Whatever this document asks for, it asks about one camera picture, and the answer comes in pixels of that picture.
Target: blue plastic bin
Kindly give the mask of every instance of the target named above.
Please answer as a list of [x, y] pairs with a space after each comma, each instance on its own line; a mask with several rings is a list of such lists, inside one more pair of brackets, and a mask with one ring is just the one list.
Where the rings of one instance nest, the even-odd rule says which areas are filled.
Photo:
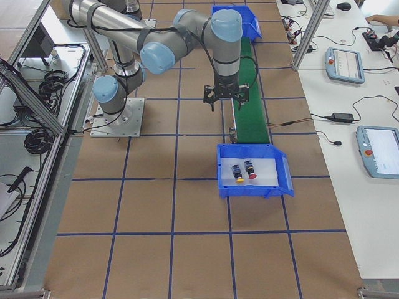
[[257, 37], [262, 38], [261, 28], [255, 14], [246, 5], [213, 6], [212, 14], [220, 9], [234, 9], [243, 19], [243, 37], [249, 37], [251, 42]]
[[[221, 197], [225, 198], [227, 196], [264, 196], [268, 198], [270, 196], [280, 196], [283, 194], [288, 194], [294, 197], [294, 188], [292, 187], [291, 175], [288, 168], [287, 155], [278, 148], [276, 148], [274, 145], [269, 145], [269, 144], [218, 145], [217, 152], [218, 152], [218, 185], [219, 185], [219, 194]], [[236, 186], [224, 186], [221, 179], [223, 158], [275, 159], [278, 186], [253, 186], [253, 185], [240, 186], [239, 184], [237, 184]]]

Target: computer mouse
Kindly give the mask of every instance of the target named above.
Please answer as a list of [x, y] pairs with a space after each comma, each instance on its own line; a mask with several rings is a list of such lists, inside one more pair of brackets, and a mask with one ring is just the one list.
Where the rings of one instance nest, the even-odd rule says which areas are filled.
[[340, 9], [341, 11], [348, 11], [349, 9], [351, 9], [351, 5], [348, 2], [343, 2], [343, 3], [339, 3], [337, 4], [337, 9]]

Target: metal base plate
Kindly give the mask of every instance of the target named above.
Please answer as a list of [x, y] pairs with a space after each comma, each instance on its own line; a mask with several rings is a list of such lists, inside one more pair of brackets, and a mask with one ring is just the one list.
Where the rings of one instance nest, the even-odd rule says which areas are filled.
[[[92, 129], [91, 137], [96, 138], [114, 138], [114, 137], [139, 137], [142, 128], [143, 112], [144, 112], [144, 98], [127, 98], [126, 105], [133, 111], [133, 115], [129, 120], [121, 125], [104, 126], [107, 123], [103, 118], [96, 118], [93, 122], [93, 128], [103, 126], [102, 128]], [[102, 109], [100, 105], [97, 108], [96, 114], [101, 114]]]

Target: black plug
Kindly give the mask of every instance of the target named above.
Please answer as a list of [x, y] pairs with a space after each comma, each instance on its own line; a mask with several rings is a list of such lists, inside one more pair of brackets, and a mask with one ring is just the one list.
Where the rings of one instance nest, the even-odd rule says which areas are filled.
[[351, 113], [334, 112], [331, 116], [325, 116], [324, 118], [335, 123], [353, 123], [355, 121]]

